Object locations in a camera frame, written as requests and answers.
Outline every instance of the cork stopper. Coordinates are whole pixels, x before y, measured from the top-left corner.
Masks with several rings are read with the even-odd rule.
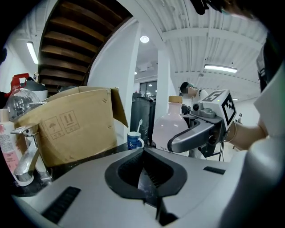
[[[0,122],[9,122],[8,109],[0,109]]]
[[[180,97],[180,96],[169,96],[168,102],[182,104],[182,97]]]

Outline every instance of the metal faucet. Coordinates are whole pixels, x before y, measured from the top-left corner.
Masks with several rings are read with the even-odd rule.
[[[11,134],[23,134],[27,141],[30,142],[28,149],[20,159],[14,175],[19,181],[28,181],[32,178],[36,168],[41,180],[51,180],[52,176],[47,171],[43,160],[40,156],[41,141],[38,132],[38,124],[30,124],[27,126],[18,127]]]

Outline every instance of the staircase underside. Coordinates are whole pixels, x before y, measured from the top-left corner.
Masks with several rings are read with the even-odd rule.
[[[38,72],[49,95],[87,82],[109,37],[132,15],[116,0],[59,0],[41,38]]]

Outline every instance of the fluorescent ceiling light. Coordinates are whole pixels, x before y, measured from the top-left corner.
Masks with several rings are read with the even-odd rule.
[[[37,60],[37,55],[35,52],[34,44],[33,42],[28,42],[27,43],[28,51],[30,52],[30,55],[34,61],[35,64],[39,64],[39,61]]]
[[[150,41],[150,39],[149,39],[147,36],[142,36],[142,37],[141,37],[141,42],[142,42],[142,43],[145,44],[145,43],[147,43],[148,41]]]
[[[236,73],[237,69],[232,67],[226,67],[226,66],[217,66],[217,65],[205,65],[205,69],[214,69],[214,70],[221,70],[221,71],[227,71],[231,73]]]

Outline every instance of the red plastic object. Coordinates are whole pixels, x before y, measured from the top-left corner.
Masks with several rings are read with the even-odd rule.
[[[5,94],[5,97],[8,98],[10,97],[11,93],[16,90],[21,88],[20,85],[20,78],[28,78],[29,74],[28,73],[21,73],[21,74],[16,74],[13,76],[12,81],[11,81],[11,91],[7,94]]]

